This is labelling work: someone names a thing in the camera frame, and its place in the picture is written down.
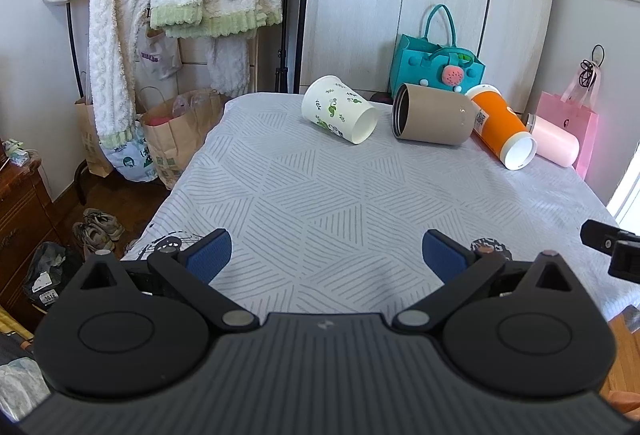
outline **white wall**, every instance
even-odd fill
[[[0,136],[40,152],[55,198],[83,159],[65,8],[0,0],[0,18]]]
[[[604,45],[602,88],[595,110],[598,136],[586,177],[608,203],[640,141],[640,3],[629,0],[554,0],[545,47],[527,109],[540,92],[566,89],[580,60]]]

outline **blue gripper pad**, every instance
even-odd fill
[[[443,283],[447,283],[473,264],[476,256],[437,229],[429,229],[422,237],[422,259]]]
[[[209,285],[231,259],[231,235],[216,229],[178,255],[178,261],[201,282]]]

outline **pink paper bag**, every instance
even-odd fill
[[[542,92],[536,115],[564,128],[578,138],[580,153],[575,160],[574,168],[578,175],[584,179],[591,162],[598,129],[598,115],[592,108],[600,90],[601,75],[600,69],[593,64],[593,73],[589,82],[590,88],[586,89],[578,82],[583,71],[582,68],[578,70],[562,96]]]

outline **pink thermos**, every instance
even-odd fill
[[[535,114],[527,116],[526,125],[538,143],[538,155],[563,168],[568,168],[578,158],[580,143],[574,135]]]

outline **teal felt bag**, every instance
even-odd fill
[[[433,16],[441,8],[447,13],[451,26],[450,47],[431,43],[427,38]],[[466,94],[469,89],[482,83],[483,75],[484,64],[476,55],[456,46],[456,27],[451,12],[444,4],[439,4],[427,19],[424,38],[406,34],[401,36],[391,64],[389,88],[393,97],[403,83]]]

